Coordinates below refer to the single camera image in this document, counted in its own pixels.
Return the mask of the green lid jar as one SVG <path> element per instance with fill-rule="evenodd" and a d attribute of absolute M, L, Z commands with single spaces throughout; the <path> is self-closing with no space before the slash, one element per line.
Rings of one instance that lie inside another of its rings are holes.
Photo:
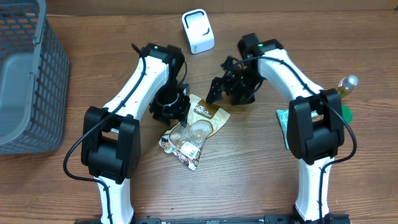
<path fill-rule="evenodd" d="M 350 109 L 348 106 L 346 106 L 346 105 L 342 105 L 342 106 L 341 106 L 341 110 L 342 110 L 342 117 L 343 117 L 343 119 L 344 119 L 348 124 L 350 124 L 350 122 L 351 122 L 352 119 L 353 119 L 353 114 L 352 114 L 351 109 Z"/>

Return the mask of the light blue wipes pack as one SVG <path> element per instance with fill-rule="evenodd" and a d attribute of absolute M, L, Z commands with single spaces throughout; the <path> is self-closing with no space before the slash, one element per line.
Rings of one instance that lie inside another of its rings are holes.
<path fill-rule="evenodd" d="M 289 118 L 289 111 L 288 110 L 276 110 L 277 119 L 281 126 L 282 133 L 284 135 L 284 142 L 287 149 L 289 149 L 289 144 L 287 141 L 287 125 L 288 125 L 288 118 Z M 311 116 L 313 121 L 319 120 L 323 118 L 322 115 L 319 115 L 316 111 L 311 112 Z"/>

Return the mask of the yellow bottle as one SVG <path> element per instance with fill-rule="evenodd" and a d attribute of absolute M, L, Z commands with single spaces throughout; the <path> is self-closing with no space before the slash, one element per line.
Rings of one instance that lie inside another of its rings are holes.
<path fill-rule="evenodd" d="M 358 83 L 358 77 L 356 75 L 350 75 L 348 77 L 344 77 L 339 82 L 336 90 L 340 94 L 341 98 L 345 98 L 354 90 Z"/>

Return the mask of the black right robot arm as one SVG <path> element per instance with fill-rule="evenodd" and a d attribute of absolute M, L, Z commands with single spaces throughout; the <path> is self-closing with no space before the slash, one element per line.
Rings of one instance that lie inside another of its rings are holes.
<path fill-rule="evenodd" d="M 284 220 L 348 223 L 348 216 L 331 213 L 327 202 L 330 170 L 345 141 L 340 94 L 311 81 L 276 39 L 261 42 L 255 33 L 247 34 L 238 50 L 242 59 L 227 57 L 221 65 L 225 73 L 212 80 L 206 102 L 228 95 L 232 105 L 251 104 L 263 81 L 272 84 L 289 104 L 286 140 L 299 164 L 298 197 Z"/>

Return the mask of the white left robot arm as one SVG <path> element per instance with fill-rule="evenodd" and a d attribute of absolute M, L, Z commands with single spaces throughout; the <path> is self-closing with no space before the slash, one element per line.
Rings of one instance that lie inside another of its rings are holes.
<path fill-rule="evenodd" d="M 121 91 L 102 108 L 85 113 L 81 163 L 100 190 L 102 215 L 97 223 L 134 223 L 130 181 L 141 158 L 140 121 L 146 111 L 170 125 L 187 125 L 188 85 L 177 80 L 185 57 L 181 48 L 149 43 L 138 49 L 137 67 Z"/>

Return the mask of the brown snack packet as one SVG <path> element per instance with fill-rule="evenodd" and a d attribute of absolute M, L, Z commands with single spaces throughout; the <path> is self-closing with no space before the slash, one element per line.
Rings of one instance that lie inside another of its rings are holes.
<path fill-rule="evenodd" d="M 217 105 L 209 105 L 194 94 L 190 97 L 187 125 L 177 124 L 159 140 L 167 154 L 174 154 L 190 170 L 198 167 L 205 141 L 216 134 L 227 122 L 230 114 Z"/>

